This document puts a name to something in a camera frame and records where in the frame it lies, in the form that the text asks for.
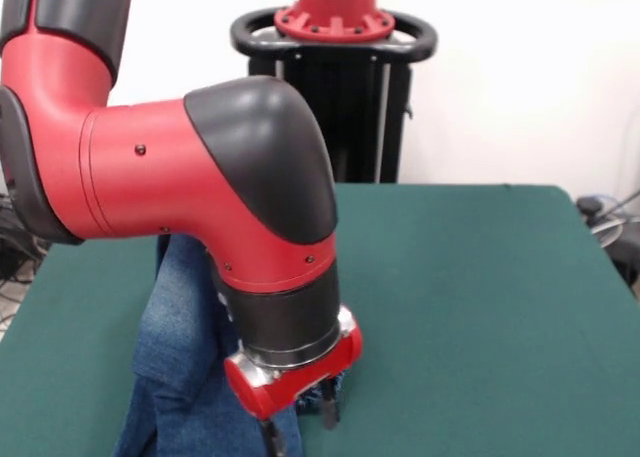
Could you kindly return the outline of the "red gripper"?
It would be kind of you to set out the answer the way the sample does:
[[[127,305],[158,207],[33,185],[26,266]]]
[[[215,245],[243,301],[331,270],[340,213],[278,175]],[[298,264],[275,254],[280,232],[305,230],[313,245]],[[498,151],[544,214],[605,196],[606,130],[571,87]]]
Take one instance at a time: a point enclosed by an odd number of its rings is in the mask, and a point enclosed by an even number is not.
[[[338,313],[339,339],[320,358],[293,368],[269,368],[254,363],[244,351],[224,361],[233,393],[248,413],[260,419],[260,430],[268,457],[285,457],[283,437],[269,419],[292,405],[303,392],[320,383],[323,427],[333,430],[340,422],[337,378],[361,356],[363,339],[352,312],[345,306]]]

